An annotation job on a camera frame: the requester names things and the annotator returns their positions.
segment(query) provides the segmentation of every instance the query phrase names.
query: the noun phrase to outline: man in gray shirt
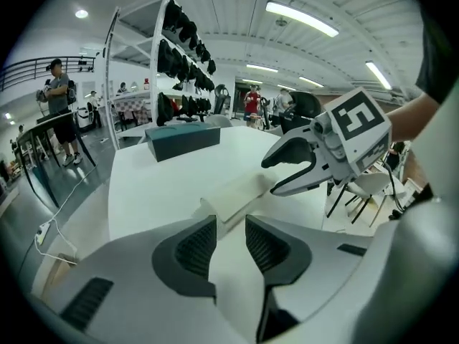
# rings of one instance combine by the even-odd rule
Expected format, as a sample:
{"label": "man in gray shirt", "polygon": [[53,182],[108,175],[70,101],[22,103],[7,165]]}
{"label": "man in gray shirt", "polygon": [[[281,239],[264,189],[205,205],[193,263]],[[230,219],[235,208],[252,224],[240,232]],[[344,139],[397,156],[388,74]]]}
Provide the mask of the man in gray shirt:
{"label": "man in gray shirt", "polygon": [[273,126],[280,125],[279,114],[284,113],[284,111],[288,108],[288,106],[290,106],[291,103],[293,103],[292,96],[288,93],[288,90],[282,88],[280,90],[280,94],[274,100],[272,117]]}
{"label": "man in gray shirt", "polygon": [[[48,99],[49,113],[64,115],[69,113],[67,104],[67,89],[69,85],[69,76],[62,72],[62,62],[60,59],[54,59],[49,66],[53,81],[49,84],[50,90],[46,91],[44,96]],[[73,164],[81,162],[81,155],[78,152],[77,136],[72,124],[72,116],[68,115],[66,121],[57,124],[54,127],[56,138],[65,151],[64,166],[68,166],[72,161]],[[70,152],[69,143],[72,144],[73,156]]]}

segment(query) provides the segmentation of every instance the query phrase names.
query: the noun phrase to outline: man in red shirt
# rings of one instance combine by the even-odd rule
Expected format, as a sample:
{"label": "man in red shirt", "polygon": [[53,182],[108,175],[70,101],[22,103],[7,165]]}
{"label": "man in red shirt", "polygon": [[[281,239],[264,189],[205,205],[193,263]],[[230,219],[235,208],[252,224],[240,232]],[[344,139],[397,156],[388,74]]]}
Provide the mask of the man in red shirt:
{"label": "man in red shirt", "polygon": [[258,114],[258,103],[260,101],[260,95],[257,93],[257,86],[250,85],[250,92],[245,95],[244,104],[244,120],[247,122],[249,128],[254,128],[255,123],[250,119],[252,113]]}

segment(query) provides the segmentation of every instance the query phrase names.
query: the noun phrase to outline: ceiling light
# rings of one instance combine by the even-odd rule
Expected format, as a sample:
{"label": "ceiling light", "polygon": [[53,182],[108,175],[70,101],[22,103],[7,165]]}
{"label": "ceiling light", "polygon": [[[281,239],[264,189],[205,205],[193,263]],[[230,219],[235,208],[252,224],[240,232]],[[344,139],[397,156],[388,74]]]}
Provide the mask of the ceiling light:
{"label": "ceiling light", "polygon": [[306,79],[305,77],[300,77],[300,79],[301,79],[301,80],[304,80],[305,82],[308,82],[308,83],[317,85],[319,88],[323,88],[323,85],[322,85],[322,84],[318,84],[317,82],[314,82],[314,81],[311,80],[311,79]]}
{"label": "ceiling light", "polygon": [[281,85],[281,84],[278,84],[278,87],[285,88],[285,89],[288,89],[288,90],[296,90],[296,89],[293,89],[293,88],[290,88],[290,87],[286,87],[285,85]]}
{"label": "ceiling light", "polygon": [[259,82],[258,80],[242,79],[242,81],[247,83],[263,84],[263,82]]}
{"label": "ceiling light", "polygon": [[278,72],[279,71],[277,69],[271,69],[270,67],[263,67],[263,66],[252,65],[252,64],[247,64],[247,67],[249,67],[250,69],[266,70],[267,72]]}
{"label": "ceiling light", "polygon": [[80,19],[86,18],[86,17],[87,17],[87,11],[85,11],[85,10],[78,10],[78,11],[75,13],[75,16],[76,16],[77,18],[80,18]]}
{"label": "ceiling light", "polygon": [[373,72],[373,74],[378,78],[378,80],[381,82],[382,86],[387,89],[391,90],[392,86],[389,84],[385,76],[382,74],[382,72],[379,71],[377,66],[372,62],[372,61],[367,61],[365,62],[365,65]]}
{"label": "ceiling light", "polygon": [[335,37],[339,33],[336,29],[323,23],[317,18],[314,18],[311,15],[307,15],[306,13],[303,13],[302,11],[296,10],[294,8],[290,8],[289,6],[285,6],[282,4],[278,4],[275,2],[269,1],[266,4],[266,11],[269,11],[271,13],[276,13],[279,15],[283,15],[283,16],[287,16],[288,18],[291,18],[294,20],[298,20],[299,22],[307,24],[308,26],[311,26],[313,28],[316,28],[317,30],[325,33],[326,35],[330,37]]}

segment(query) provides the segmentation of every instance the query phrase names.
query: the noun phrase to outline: white cord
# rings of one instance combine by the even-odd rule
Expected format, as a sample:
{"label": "white cord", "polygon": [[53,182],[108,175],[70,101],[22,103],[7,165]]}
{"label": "white cord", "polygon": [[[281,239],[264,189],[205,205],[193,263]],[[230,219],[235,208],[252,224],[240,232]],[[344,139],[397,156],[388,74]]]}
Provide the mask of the white cord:
{"label": "white cord", "polygon": [[[43,224],[46,224],[46,223],[51,223],[52,221],[55,221],[56,222],[56,228],[57,228],[57,232],[60,234],[60,236],[62,237],[62,239],[70,246],[70,248],[72,249],[73,251],[73,257],[76,257],[77,255],[77,247],[72,243],[70,242],[67,238],[64,237],[64,234],[62,234],[62,232],[60,231],[60,228],[59,228],[59,223],[57,223],[57,220],[56,220],[56,216],[58,215],[58,213],[61,212],[62,208],[64,207],[64,205],[69,201],[70,197],[73,195],[73,193],[75,192],[75,190],[77,189],[77,187],[91,174],[91,172],[93,172],[95,169],[97,168],[97,165],[91,170],[89,171],[85,177],[83,177],[80,182],[78,182],[75,187],[73,188],[72,192],[69,194],[69,196],[67,196],[67,198],[65,199],[65,201],[62,203],[61,207],[59,208],[59,210],[56,212],[55,215],[52,216],[52,218],[49,220],[49,221],[46,221],[45,223]],[[43,255],[43,256],[49,256],[49,257],[53,257],[54,259],[58,259],[58,260],[63,260],[63,261],[67,261],[65,259],[61,259],[60,257],[56,257],[56,256],[53,256],[53,255],[50,255],[50,254],[44,254],[43,252],[41,252],[37,246],[37,239],[35,239],[35,247],[37,248],[37,251]]]}
{"label": "white cord", "polygon": [[42,256],[52,257],[53,259],[60,260],[60,261],[64,261],[64,262],[67,262],[67,263],[73,264],[73,265],[76,265],[76,264],[77,264],[76,262],[71,262],[71,261],[66,260],[66,259],[63,259],[63,258],[61,258],[61,257],[54,256],[54,255],[50,255],[50,254],[45,254],[44,252],[41,252],[40,249],[38,248],[37,239],[36,239],[36,238],[34,238],[34,243],[35,243],[35,248],[37,249],[38,253],[41,254]]}

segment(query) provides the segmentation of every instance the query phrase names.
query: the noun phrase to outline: black metal railing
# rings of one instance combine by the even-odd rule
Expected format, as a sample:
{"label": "black metal railing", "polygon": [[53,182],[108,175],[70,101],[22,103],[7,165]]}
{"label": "black metal railing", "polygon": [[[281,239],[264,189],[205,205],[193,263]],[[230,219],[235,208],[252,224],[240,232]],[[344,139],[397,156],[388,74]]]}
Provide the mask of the black metal railing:
{"label": "black metal railing", "polygon": [[[0,91],[39,77],[49,77],[49,64],[56,57],[39,57],[4,67],[0,72]],[[94,72],[95,57],[61,56],[63,72]]]}

